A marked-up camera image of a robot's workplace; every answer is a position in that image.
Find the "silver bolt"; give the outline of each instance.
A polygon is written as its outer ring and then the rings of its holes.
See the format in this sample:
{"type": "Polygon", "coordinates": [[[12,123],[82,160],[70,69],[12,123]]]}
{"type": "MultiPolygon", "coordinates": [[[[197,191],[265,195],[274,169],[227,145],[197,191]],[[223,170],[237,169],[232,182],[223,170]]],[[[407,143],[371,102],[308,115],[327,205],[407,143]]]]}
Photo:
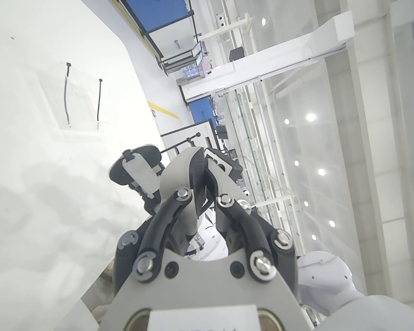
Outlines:
{"type": "Polygon", "coordinates": [[[125,246],[135,245],[138,241],[138,233],[135,230],[130,230],[123,234],[118,241],[118,249],[122,250],[125,246]]]}
{"type": "Polygon", "coordinates": [[[187,188],[180,188],[180,189],[178,189],[177,194],[178,194],[178,197],[179,198],[182,198],[183,200],[186,200],[187,197],[189,196],[189,192],[188,192],[188,189],[187,188]]]}
{"type": "Polygon", "coordinates": [[[153,268],[153,260],[147,257],[141,258],[136,266],[138,273],[144,274],[153,268]]]}
{"type": "Polygon", "coordinates": [[[223,194],[221,197],[219,197],[219,204],[229,207],[233,204],[233,197],[228,194],[223,194]]]}
{"type": "Polygon", "coordinates": [[[244,210],[249,210],[250,209],[250,205],[246,200],[237,200],[237,202],[240,204],[240,206],[244,209],[244,210]]]}
{"type": "Polygon", "coordinates": [[[257,257],[255,259],[255,265],[256,265],[256,269],[261,273],[261,274],[268,274],[270,272],[270,268],[272,266],[272,264],[270,263],[270,260],[268,260],[266,257],[262,256],[262,257],[257,257]]]}
{"type": "Polygon", "coordinates": [[[274,241],[275,245],[283,250],[288,250],[293,246],[293,241],[289,234],[283,230],[278,230],[278,237],[274,241]]]}
{"type": "Polygon", "coordinates": [[[121,239],[121,243],[124,246],[133,244],[133,241],[135,240],[135,236],[133,235],[133,233],[125,233],[123,235],[123,238],[121,239]]]}

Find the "yellow stripe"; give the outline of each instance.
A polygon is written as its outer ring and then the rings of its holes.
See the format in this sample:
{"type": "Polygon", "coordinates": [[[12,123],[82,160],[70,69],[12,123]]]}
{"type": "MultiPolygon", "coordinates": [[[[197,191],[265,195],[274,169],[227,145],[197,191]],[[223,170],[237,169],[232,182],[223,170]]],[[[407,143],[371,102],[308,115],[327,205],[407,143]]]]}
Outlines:
{"type": "Polygon", "coordinates": [[[135,24],[132,22],[131,18],[125,13],[125,11],[120,7],[120,5],[117,3],[117,0],[111,0],[114,5],[117,7],[117,9],[120,11],[120,13],[124,16],[124,18],[127,20],[127,22],[130,24],[130,26],[133,28],[133,30],[136,32],[136,34],[138,35],[138,37],[144,42],[144,44],[146,45],[147,49],[150,50],[150,52],[157,57],[156,52],[153,50],[153,48],[150,46],[149,42],[144,39],[141,36],[140,31],[138,30],[138,28],[135,26],[135,24]]]}
{"type": "Polygon", "coordinates": [[[154,103],[151,103],[151,102],[149,102],[149,101],[147,101],[147,103],[149,104],[149,107],[150,107],[151,109],[153,109],[153,110],[156,110],[156,111],[162,112],[162,113],[164,113],[165,115],[169,115],[169,116],[171,116],[171,117],[174,117],[174,118],[175,118],[175,119],[177,119],[177,120],[179,120],[179,119],[180,119],[178,115],[175,115],[174,113],[172,113],[172,112],[170,112],[170,111],[167,111],[166,109],[163,109],[162,107],[156,106],[154,103]]]}

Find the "white label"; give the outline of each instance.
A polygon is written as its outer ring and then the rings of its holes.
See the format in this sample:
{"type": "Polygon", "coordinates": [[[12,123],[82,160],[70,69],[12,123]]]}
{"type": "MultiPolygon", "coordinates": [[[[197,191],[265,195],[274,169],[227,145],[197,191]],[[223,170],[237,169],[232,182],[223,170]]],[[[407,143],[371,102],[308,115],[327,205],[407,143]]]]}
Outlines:
{"type": "Polygon", "coordinates": [[[260,331],[254,304],[152,311],[147,331],[260,331]]]}

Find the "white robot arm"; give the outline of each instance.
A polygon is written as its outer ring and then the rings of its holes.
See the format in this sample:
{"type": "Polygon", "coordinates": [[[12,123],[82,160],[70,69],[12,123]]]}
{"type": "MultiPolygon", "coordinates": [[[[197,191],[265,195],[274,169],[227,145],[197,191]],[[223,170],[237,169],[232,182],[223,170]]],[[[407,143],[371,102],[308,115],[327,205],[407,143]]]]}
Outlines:
{"type": "MultiPolygon", "coordinates": [[[[135,152],[126,162],[134,159],[135,152]]],[[[121,166],[132,174],[121,182],[134,178],[142,187],[134,167],[121,166]]],[[[291,236],[251,211],[234,172],[234,162],[220,152],[192,147],[162,171],[159,193],[156,185],[139,191],[161,202],[118,241],[116,296],[99,330],[308,331],[299,303],[330,315],[321,331],[414,330],[413,309],[384,296],[363,297],[334,255],[313,252],[297,260],[291,236]],[[212,204],[229,255],[187,259],[198,220],[212,204]]],[[[119,177],[112,172],[111,178],[119,177]]]]}
{"type": "Polygon", "coordinates": [[[364,295],[356,290],[346,263],[329,252],[313,251],[297,260],[297,301],[330,316],[364,295]]]}

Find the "recessed light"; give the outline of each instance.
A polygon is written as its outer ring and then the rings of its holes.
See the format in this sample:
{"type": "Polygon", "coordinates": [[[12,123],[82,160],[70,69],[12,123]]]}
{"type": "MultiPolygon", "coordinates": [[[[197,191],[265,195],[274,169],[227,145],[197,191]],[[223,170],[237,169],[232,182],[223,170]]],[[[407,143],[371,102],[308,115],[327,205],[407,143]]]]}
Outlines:
{"type": "Polygon", "coordinates": [[[312,121],[316,120],[316,115],[315,115],[314,113],[309,113],[309,114],[307,115],[307,120],[308,120],[309,122],[312,122],[312,121]]]}

